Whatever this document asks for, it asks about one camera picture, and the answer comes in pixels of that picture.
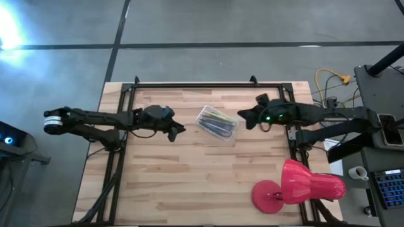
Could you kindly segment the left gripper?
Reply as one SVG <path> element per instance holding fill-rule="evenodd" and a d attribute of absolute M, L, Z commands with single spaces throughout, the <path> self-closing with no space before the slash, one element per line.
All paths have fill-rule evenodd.
<path fill-rule="evenodd" d="M 185 132 L 184 125 L 173 120 L 174 111 L 170 107 L 150 105 L 137 114 L 136 129 L 148 129 L 168 134 L 170 142 L 174 142 L 177 134 Z"/>

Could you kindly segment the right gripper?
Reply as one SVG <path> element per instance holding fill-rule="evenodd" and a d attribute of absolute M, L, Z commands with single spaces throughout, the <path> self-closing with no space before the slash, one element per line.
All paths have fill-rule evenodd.
<path fill-rule="evenodd" d="M 240 117 L 246 120 L 246 129 L 249 130 L 263 122 L 269 125 L 274 124 L 275 120 L 280 120 L 281 114 L 287 113 L 292 107 L 296 107 L 295 103 L 287 103 L 281 99 L 270 100 L 266 93 L 257 96 L 256 101 L 255 107 L 237 112 Z"/>

